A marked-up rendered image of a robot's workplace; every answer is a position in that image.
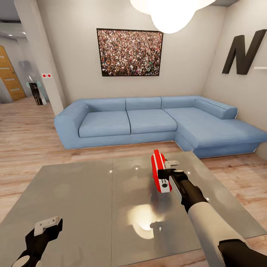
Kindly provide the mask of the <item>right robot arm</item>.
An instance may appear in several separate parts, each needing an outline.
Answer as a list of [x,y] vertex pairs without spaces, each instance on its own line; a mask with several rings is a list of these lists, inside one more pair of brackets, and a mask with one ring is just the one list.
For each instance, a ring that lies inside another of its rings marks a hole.
[[158,178],[170,182],[192,222],[210,267],[267,267],[267,256],[252,250],[203,197],[184,171],[171,169],[178,161],[165,161]]

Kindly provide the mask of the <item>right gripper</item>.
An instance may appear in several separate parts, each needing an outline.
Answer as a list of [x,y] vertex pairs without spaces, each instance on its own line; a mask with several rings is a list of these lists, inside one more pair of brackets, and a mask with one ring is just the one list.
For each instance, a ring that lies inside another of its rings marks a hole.
[[[176,169],[160,169],[158,170],[158,178],[159,179],[167,179],[167,173],[171,170],[176,170]],[[169,181],[169,180],[168,180]]]

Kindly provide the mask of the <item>radio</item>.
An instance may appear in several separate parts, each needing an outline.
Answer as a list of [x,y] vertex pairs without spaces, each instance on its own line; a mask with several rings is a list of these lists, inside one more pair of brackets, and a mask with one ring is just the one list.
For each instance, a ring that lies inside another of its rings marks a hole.
[[164,163],[167,159],[165,159],[164,154],[159,153],[158,149],[154,150],[154,153],[155,154],[151,156],[151,162],[156,188],[160,193],[171,192],[172,186],[170,182],[166,179],[158,178],[158,170],[165,168]]

